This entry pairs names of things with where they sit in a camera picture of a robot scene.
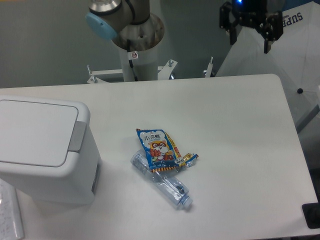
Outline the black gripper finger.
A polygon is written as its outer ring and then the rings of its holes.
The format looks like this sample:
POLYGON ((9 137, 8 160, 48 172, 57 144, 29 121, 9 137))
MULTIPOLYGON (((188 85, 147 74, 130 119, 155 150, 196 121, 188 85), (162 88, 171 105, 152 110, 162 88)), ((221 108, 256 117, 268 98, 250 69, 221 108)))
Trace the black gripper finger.
POLYGON ((260 34, 264 38, 263 51, 265 54, 267 54, 271 50, 272 44, 283 35, 283 28, 282 11, 265 14, 265 19, 259 29, 260 34))
POLYGON ((241 1, 226 1, 219 8, 219 27, 229 33, 230 45, 234 45, 237 41, 236 26, 240 23, 241 13, 241 1))

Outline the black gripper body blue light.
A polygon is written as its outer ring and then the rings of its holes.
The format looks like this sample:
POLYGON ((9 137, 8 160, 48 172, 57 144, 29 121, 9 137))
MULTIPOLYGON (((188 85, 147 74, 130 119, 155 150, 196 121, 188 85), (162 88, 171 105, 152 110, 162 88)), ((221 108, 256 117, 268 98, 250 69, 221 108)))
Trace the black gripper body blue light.
POLYGON ((267 0, 232 0, 231 6, 233 27, 237 25, 248 28, 274 27, 268 14, 267 0))

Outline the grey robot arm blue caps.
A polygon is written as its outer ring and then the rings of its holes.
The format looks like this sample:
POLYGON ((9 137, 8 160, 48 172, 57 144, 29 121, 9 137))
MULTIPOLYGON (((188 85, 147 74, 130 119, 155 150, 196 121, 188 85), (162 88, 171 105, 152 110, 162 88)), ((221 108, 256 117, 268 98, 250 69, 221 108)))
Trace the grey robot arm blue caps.
MULTIPOLYGON (((284 33, 282 11, 268 11, 266 0, 231 0, 219 8, 219 27, 237 41, 237 25, 257 31, 264 39, 264 53, 284 33)), ((146 51, 163 39, 165 27, 150 12, 148 0, 90 0, 85 16, 88 26, 105 40, 127 52, 146 51)))

